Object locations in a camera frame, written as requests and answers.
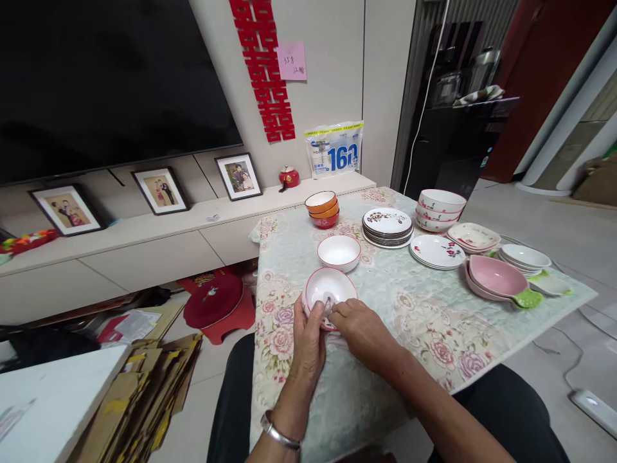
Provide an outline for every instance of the television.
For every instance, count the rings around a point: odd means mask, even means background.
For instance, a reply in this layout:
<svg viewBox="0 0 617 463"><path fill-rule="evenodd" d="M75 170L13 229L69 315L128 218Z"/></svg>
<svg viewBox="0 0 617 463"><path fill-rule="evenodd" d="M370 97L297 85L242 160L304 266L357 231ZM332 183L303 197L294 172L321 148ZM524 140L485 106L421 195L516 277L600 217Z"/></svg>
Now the television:
<svg viewBox="0 0 617 463"><path fill-rule="evenodd" d="M0 6L0 185L242 144L188 0Z"/></svg>

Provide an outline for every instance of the plastic package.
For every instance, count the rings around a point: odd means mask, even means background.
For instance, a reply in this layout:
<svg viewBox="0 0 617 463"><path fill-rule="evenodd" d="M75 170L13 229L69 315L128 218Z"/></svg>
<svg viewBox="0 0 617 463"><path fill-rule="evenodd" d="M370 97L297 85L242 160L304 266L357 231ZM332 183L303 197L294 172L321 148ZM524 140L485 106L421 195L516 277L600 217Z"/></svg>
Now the plastic package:
<svg viewBox="0 0 617 463"><path fill-rule="evenodd" d="M304 133L314 179L360 169L364 121L320 125Z"/></svg>

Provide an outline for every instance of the hand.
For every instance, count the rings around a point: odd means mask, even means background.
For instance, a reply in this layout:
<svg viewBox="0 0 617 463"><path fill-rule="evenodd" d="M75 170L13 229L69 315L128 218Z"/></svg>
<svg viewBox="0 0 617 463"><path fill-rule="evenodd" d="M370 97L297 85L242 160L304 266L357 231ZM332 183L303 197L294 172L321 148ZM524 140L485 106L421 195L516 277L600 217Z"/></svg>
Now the hand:
<svg viewBox="0 0 617 463"><path fill-rule="evenodd" d="M347 340L349 351L369 370L387 379L404 348L392 337L379 315L358 299L332 308L330 321Z"/></svg>
<svg viewBox="0 0 617 463"><path fill-rule="evenodd" d="M323 302L317 301L309 318L302 308L302 295L294 304L294 361L289 373L314 387L326 361L325 331L319 329L323 317Z"/></svg>

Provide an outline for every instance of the power strip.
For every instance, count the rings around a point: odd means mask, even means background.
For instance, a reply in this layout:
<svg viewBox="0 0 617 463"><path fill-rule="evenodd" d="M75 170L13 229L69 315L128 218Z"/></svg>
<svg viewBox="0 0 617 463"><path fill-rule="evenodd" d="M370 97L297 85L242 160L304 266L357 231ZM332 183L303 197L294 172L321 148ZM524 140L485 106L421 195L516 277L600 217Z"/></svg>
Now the power strip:
<svg viewBox="0 0 617 463"><path fill-rule="evenodd" d="M577 407L617 439L617 412L588 390L577 389L569 397Z"/></svg>

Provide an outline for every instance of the person's lap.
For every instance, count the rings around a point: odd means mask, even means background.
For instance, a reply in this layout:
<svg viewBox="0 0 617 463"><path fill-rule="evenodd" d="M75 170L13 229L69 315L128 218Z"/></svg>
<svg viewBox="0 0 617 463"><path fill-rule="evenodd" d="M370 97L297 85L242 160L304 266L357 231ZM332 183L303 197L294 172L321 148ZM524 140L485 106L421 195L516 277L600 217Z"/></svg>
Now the person's lap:
<svg viewBox="0 0 617 463"><path fill-rule="evenodd" d="M207 463L240 463L249 456L255 336L231 350L214 416ZM498 365L454 398L520 462L567 462L537 392L504 365ZM434 451L429 463L439 463Z"/></svg>

